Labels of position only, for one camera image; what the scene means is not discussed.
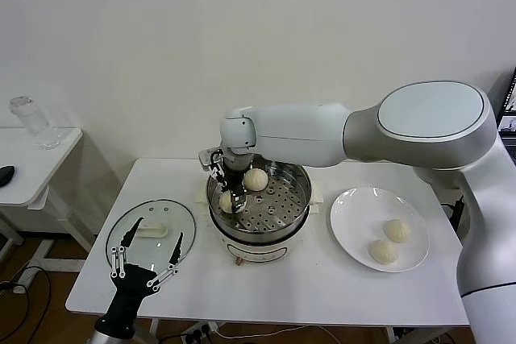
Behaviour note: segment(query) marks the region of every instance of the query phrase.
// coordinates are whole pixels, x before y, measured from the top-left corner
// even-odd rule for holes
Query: white side table
[[[14,165],[12,181],[0,188],[0,206],[43,209],[50,213],[86,251],[94,244],[94,236],[84,223],[73,213],[57,192],[48,184],[54,173],[82,137],[82,131],[71,128],[61,139],[61,144],[50,150],[42,150],[33,144],[33,139],[24,128],[0,128],[0,167]],[[23,243],[23,238],[5,221],[0,219],[0,233],[8,240],[0,251],[0,261],[13,244]],[[52,240],[43,241],[29,265],[41,266],[48,271],[80,271],[84,260],[46,259],[52,247]],[[26,270],[19,283],[28,287],[36,270]]]

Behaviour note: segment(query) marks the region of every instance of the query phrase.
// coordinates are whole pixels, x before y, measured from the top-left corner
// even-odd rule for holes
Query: cable
[[[181,338],[183,336],[186,336],[186,334],[171,334],[170,336],[165,336],[164,338],[161,338],[158,343],[161,344],[165,340],[169,340],[170,338]]]
[[[283,332],[289,332],[291,330],[303,329],[303,328],[306,328],[307,326],[308,325],[303,325],[303,326],[297,326],[295,328],[282,329],[282,330],[278,330],[277,332],[272,332],[271,334],[249,334],[247,336],[224,336],[223,334],[220,334],[219,332],[214,332],[214,334],[217,334],[221,338],[226,338],[228,340],[232,340],[234,338],[264,338],[264,337],[268,337],[268,336],[274,336],[275,334],[282,334]]]
[[[25,289],[25,298],[27,300],[27,305],[25,306],[25,314],[23,315],[23,318],[22,320],[18,323],[18,325],[16,326],[16,328],[14,328],[10,333],[8,333],[7,335],[5,335],[4,337],[0,338],[0,342],[4,342],[6,341],[8,338],[10,338],[13,334],[15,334],[16,332],[19,331],[19,329],[22,327],[23,324],[25,324],[25,321],[27,321],[27,317],[29,315],[29,304],[30,304],[30,299],[29,299],[29,292],[27,290],[27,288],[25,288],[25,286],[21,285],[21,284],[15,284],[15,283],[12,283],[10,281],[3,281],[3,283],[5,282],[8,282],[10,284],[13,284],[13,285],[16,285],[16,286],[21,286],[22,288]]]
[[[28,265],[28,263],[31,262],[31,260],[29,259],[26,263],[24,263],[20,269],[18,269],[18,271],[10,278],[10,280],[8,281],[2,281],[0,282],[0,284],[4,284],[4,283],[12,283],[13,280],[15,279],[15,277],[25,268],[26,265]],[[0,296],[5,292],[5,290],[2,290],[0,292]]]
[[[448,207],[451,209],[451,216],[449,218],[449,221],[451,223],[451,227],[453,227],[453,230],[457,232],[459,229],[459,223],[460,218],[462,217],[462,213],[464,211],[464,195],[460,197],[458,201],[455,202],[454,205],[451,205],[449,203],[441,203],[441,206]]]
[[[338,338],[335,337],[335,335],[330,332],[328,329],[324,328],[323,326],[320,326],[320,325],[316,325],[319,329],[322,329],[323,331],[325,331],[327,334],[330,335],[331,338],[333,338],[333,340],[337,343],[337,344],[340,344],[340,341]]]
[[[449,338],[451,340],[451,344],[457,344],[456,341],[454,340],[454,338],[450,334],[446,333],[446,334],[444,334],[444,336],[446,336],[447,338]]]
[[[47,297],[47,304],[45,305],[45,309],[43,310],[43,313],[41,314],[41,317],[40,319],[38,320],[38,323],[36,324],[34,330],[32,331],[32,334],[31,336],[29,337],[29,339],[27,340],[27,344],[30,344],[32,339],[34,338],[35,336],[35,333],[38,331],[38,329],[40,328],[40,325],[41,323],[43,322],[43,319],[45,317],[45,314],[47,314],[47,310],[48,310],[48,306],[50,305],[50,299],[52,298],[52,283],[50,281],[50,276],[48,275],[48,272],[43,269],[42,267],[40,266],[27,266],[23,269],[23,271],[26,271],[27,269],[38,269],[40,271],[43,272],[43,274],[45,274],[45,277],[47,277],[47,283],[48,283],[48,297]]]
[[[323,330],[324,332],[326,332],[337,344],[341,344],[339,339],[332,332],[330,332],[328,329],[326,329],[326,328],[324,328],[323,326],[320,326],[320,325],[315,325],[315,327]],[[249,335],[246,335],[246,336],[231,336],[231,337],[224,336],[223,334],[220,334],[219,332],[214,332],[214,334],[217,334],[221,338],[227,338],[227,339],[234,339],[234,338],[264,338],[264,337],[268,337],[268,336],[274,336],[275,334],[282,334],[284,332],[289,332],[289,331],[292,331],[292,330],[298,330],[298,329],[303,329],[303,328],[309,328],[309,326],[308,325],[302,325],[302,326],[297,326],[295,328],[282,329],[282,330],[278,330],[277,332],[272,332],[271,334],[249,334]]]

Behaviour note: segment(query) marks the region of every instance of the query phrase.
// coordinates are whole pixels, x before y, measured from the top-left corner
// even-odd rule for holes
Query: steamed bun
[[[268,176],[259,168],[251,168],[243,175],[243,185],[249,191],[261,191],[267,187]]]
[[[369,245],[369,254],[375,261],[382,265],[388,265],[394,262],[397,257],[397,247],[390,241],[382,241],[378,239]]]
[[[220,194],[220,197],[218,197],[218,205],[225,213],[233,213],[233,209],[231,208],[231,192],[229,190]],[[245,205],[240,207],[237,213],[243,211],[244,208]]]
[[[408,242],[412,236],[412,229],[401,219],[386,222],[384,232],[390,239],[398,243]]]

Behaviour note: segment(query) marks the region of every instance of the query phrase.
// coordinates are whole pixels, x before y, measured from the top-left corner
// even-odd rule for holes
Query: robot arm
[[[224,147],[291,164],[327,167],[345,160],[340,104],[248,107],[230,112],[220,126]]]
[[[415,167],[431,184],[460,188],[472,223],[457,268],[466,313],[478,344],[513,342],[516,167],[481,90],[454,81],[421,82],[356,112],[337,104],[248,107],[230,112],[220,133],[229,173],[243,175],[253,154],[314,167],[346,158],[389,160]],[[206,156],[200,159],[206,166]]]

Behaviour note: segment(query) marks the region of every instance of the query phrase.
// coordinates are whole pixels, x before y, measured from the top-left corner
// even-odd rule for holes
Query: table leg
[[[160,342],[156,336],[145,330],[140,324],[135,324],[135,336],[133,338],[139,344],[159,344]]]
[[[2,262],[13,245],[19,246],[23,243],[23,238],[2,218],[0,218],[0,234],[7,238],[7,242],[0,250],[0,262]]]
[[[85,260],[84,259],[58,259],[58,258],[46,258],[47,253],[50,251],[54,241],[51,239],[45,239],[41,241],[40,245],[36,249],[34,255],[31,260],[28,262],[27,266],[39,266],[43,268],[45,271],[53,271],[53,272],[64,272],[64,273],[78,273],[81,271]],[[38,269],[27,269],[23,271],[22,275],[19,277],[18,284],[25,286],[25,288],[29,289],[31,286],[32,280],[35,275],[38,273]],[[25,289],[21,286],[16,286],[13,289],[14,293],[25,293]]]
[[[77,240],[88,252],[95,242],[95,237],[57,194],[56,190],[50,187],[48,191],[48,202],[45,211],[49,212],[57,221]]]
[[[397,336],[394,335],[394,329],[392,326],[386,326],[385,330],[387,331],[387,338],[389,339],[389,344],[393,344],[397,340]]]
[[[434,338],[438,338],[441,334],[445,334],[452,328],[449,326],[436,326],[435,328],[417,328],[409,334],[406,334],[394,344],[424,344]]]
[[[151,327],[149,328],[148,332],[154,336],[158,334],[158,325],[160,324],[159,318],[153,318],[151,321]]]
[[[0,234],[4,235],[7,239],[12,239],[13,244],[19,246],[23,243],[23,238],[13,229],[6,221],[0,218]]]

